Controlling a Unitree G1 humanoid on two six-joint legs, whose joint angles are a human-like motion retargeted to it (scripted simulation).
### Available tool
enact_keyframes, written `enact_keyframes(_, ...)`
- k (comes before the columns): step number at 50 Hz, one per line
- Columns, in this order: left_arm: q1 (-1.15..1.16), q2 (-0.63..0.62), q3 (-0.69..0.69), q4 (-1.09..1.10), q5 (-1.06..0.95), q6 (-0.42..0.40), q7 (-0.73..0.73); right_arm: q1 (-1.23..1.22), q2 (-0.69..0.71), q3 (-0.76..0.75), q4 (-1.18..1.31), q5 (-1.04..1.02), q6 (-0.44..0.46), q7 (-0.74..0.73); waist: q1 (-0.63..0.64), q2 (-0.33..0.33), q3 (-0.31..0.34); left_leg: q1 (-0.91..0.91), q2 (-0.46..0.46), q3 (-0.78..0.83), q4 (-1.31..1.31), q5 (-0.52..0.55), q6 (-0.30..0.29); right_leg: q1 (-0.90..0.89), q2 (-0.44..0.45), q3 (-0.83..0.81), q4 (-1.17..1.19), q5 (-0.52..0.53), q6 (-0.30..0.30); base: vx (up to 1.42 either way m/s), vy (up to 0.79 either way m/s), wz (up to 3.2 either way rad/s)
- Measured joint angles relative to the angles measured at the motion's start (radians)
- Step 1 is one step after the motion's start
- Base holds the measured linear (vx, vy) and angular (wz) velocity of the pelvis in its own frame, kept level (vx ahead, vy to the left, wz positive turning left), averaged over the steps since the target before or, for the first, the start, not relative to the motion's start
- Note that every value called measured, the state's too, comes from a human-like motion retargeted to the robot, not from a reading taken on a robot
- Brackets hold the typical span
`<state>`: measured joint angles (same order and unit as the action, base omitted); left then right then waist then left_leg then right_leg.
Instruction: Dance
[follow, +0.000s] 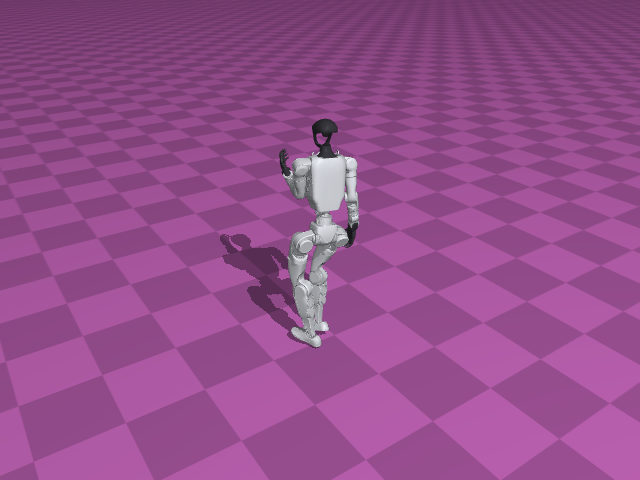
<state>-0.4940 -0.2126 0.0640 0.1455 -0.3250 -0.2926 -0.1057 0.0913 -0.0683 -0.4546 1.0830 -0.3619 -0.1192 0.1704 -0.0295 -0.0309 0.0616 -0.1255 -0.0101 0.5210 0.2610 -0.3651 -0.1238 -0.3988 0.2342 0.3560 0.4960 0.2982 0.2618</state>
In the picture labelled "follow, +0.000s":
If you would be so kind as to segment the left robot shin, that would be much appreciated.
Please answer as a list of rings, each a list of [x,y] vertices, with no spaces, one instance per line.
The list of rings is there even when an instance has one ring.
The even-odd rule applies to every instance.
[[[293,297],[299,316],[302,319],[307,337],[313,337],[315,333],[314,326],[314,298],[312,295],[307,296],[307,290],[303,285],[297,285],[293,289]],[[306,329],[307,328],[307,329]],[[308,331],[308,332],[307,332]],[[309,334],[308,334],[309,333]]]

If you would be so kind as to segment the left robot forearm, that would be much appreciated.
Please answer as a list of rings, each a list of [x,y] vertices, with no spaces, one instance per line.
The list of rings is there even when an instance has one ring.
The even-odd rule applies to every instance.
[[[284,173],[283,173],[283,177],[287,181],[287,184],[288,184],[293,196],[297,199],[298,195],[297,195],[296,189],[294,188],[295,185],[294,185],[293,172],[291,170],[290,170],[290,172],[291,172],[291,174],[289,176],[285,176]]]

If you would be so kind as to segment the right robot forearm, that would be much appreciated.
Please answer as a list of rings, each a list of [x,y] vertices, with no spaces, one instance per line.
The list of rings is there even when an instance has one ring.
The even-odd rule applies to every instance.
[[[358,200],[358,193],[356,191],[356,199],[357,202],[354,203],[347,203],[347,209],[348,209],[348,224],[350,225],[350,227],[352,228],[352,225],[354,223],[358,223],[359,225],[359,200]]]

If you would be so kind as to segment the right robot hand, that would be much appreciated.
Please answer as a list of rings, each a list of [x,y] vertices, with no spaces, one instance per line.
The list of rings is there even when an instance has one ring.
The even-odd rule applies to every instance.
[[[352,225],[352,228],[348,224],[348,228],[345,229],[345,231],[347,231],[347,235],[348,235],[348,238],[349,238],[349,242],[346,245],[344,245],[344,246],[346,246],[346,248],[349,248],[350,246],[352,246],[352,244],[354,242],[354,239],[355,239],[355,236],[356,236],[357,228],[358,228],[358,223],[354,223]]]

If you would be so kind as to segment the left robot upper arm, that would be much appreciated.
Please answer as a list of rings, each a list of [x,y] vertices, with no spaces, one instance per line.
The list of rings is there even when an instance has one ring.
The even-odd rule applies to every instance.
[[[312,165],[309,158],[297,158],[292,163],[294,185],[297,191],[298,198],[304,199],[306,197],[306,174],[310,170]]]

